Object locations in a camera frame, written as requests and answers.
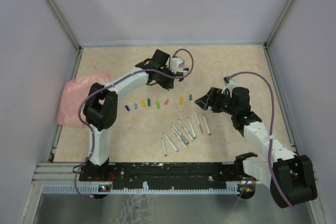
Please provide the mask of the light green marker cap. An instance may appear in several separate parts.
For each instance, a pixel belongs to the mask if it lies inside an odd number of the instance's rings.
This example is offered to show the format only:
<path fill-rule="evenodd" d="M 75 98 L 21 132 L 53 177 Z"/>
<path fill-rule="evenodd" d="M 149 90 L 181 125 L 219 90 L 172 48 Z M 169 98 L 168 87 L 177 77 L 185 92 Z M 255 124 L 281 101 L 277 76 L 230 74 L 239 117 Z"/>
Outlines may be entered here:
<path fill-rule="evenodd" d="M 159 103 L 159 101 L 156 101 L 156 102 L 155 102 L 155 105 L 156 105 L 156 108 L 157 108 L 157 109 L 160 109 L 160 103 Z"/>

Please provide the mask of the pink capped marker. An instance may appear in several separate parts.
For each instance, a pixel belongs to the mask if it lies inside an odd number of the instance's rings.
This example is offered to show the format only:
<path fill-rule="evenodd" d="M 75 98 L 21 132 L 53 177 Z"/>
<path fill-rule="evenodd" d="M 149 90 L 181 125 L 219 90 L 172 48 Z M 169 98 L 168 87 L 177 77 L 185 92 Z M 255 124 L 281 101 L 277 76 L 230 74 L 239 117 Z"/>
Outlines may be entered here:
<path fill-rule="evenodd" d="M 188 123 L 189 123 L 190 128 L 191 128 L 192 137 L 193 137 L 193 139 L 195 140 L 195 139 L 197 138 L 197 136 L 196 136 L 196 134 L 195 134 L 194 127 L 193 127 L 193 124 L 192 124 L 192 121 L 191 121 L 191 119 L 190 119 L 189 117 L 188 117 L 187 119 L 188 119 Z"/>

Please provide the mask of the light green capped marker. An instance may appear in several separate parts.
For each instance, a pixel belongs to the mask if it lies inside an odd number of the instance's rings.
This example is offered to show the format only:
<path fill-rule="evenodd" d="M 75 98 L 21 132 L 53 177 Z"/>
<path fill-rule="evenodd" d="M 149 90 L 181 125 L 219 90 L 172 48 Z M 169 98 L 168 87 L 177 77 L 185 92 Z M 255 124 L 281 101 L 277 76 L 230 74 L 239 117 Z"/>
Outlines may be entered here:
<path fill-rule="evenodd" d="M 177 121 L 179 122 L 179 124 L 181 125 L 181 127 L 183 128 L 183 130 L 186 132 L 186 134 L 188 135 L 188 137 L 194 141 L 194 138 L 192 137 L 192 135 L 190 134 L 190 132 L 188 131 L 188 129 L 186 128 L 186 126 L 182 123 L 182 121 L 180 119 L 177 119 Z"/>

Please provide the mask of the dark green capped marker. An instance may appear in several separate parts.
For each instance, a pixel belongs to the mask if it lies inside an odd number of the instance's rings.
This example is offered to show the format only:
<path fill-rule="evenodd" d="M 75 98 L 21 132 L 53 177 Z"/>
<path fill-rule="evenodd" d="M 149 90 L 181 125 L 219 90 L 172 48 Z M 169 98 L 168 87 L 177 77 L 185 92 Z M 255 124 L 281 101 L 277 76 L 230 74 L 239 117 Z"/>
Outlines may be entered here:
<path fill-rule="evenodd" d="M 203 114 L 203 120 L 204 120 L 204 124 L 205 124 L 206 130 L 207 130 L 207 134 L 211 135 L 212 133 L 211 133 L 211 130 L 209 128 L 209 124 L 207 122 L 207 118 L 206 118 L 206 116 L 204 114 Z"/>

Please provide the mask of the yellow capped white marker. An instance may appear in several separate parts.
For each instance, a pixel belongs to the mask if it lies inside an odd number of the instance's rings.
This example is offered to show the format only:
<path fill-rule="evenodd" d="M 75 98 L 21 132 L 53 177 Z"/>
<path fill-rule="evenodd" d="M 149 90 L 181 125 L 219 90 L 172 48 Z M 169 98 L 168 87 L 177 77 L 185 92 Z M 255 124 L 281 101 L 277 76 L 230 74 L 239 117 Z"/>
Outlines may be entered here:
<path fill-rule="evenodd" d="M 179 134 L 177 133 L 177 131 L 176 131 L 174 128 L 172 128 L 172 127 L 171 127 L 171 129 L 172 129 L 172 131 L 174 132 L 174 134 L 176 135 L 176 137 L 180 140 L 180 142 L 182 143 L 182 145 L 183 145 L 186 149 L 188 149 L 188 146 L 187 146 L 186 143 L 182 140 L 182 138 L 179 136 Z"/>

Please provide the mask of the grey blue capped marker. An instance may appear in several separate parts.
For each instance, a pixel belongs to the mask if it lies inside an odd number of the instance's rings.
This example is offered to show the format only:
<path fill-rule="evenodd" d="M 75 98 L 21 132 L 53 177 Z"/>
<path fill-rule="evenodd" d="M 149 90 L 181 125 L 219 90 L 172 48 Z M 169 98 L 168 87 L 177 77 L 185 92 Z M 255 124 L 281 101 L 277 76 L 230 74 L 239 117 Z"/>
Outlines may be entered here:
<path fill-rule="evenodd" d="M 176 145 L 173 143 L 173 141 L 169 138 L 169 136 L 166 133 L 163 133 L 163 135 L 165 136 L 165 138 L 167 139 L 167 141 L 170 143 L 170 145 L 173 147 L 173 149 L 176 152 L 179 152 L 179 149 L 176 147 Z"/>

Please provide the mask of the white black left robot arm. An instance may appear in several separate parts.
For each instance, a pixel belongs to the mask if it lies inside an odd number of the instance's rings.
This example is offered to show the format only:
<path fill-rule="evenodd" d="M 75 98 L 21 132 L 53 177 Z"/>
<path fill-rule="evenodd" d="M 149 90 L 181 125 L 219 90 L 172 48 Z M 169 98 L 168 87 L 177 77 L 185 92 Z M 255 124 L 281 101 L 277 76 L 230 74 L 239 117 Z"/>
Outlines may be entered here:
<path fill-rule="evenodd" d="M 81 171 L 103 180 L 109 174 L 107 152 L 109 128 L 117 119 L 118 102 L 135 89 L 155 82 L 163 89 L 174 88 L 174 80 L 189 71 L 184 60 L 156 50 L 152 58 L 139 62 L 126 75 L 106 84 L 94 83 L 81 106 L 90 131 L 89 153 Z"/>

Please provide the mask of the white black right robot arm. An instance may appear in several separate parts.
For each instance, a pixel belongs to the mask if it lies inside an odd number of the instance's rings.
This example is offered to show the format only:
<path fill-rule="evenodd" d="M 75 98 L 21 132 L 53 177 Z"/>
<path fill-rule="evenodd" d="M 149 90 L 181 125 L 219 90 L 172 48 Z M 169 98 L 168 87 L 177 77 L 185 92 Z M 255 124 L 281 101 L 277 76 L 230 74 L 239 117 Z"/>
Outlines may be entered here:
<path fill-rule="evenodd" d="M 275 139 L 262 119 L 251 110 L 249 90 L 210 88 L 195 104 L 202 110 L 225 112 L 231 116 L 233 127 L 253 143 L 267 159 L 254 153 L 236 157 L 234 172 L 242 180 L 253 177 L 269 188 L 280 208 L 297 205 L 317 198 L 312 161 L 307 155 L 297 155 Z"/>

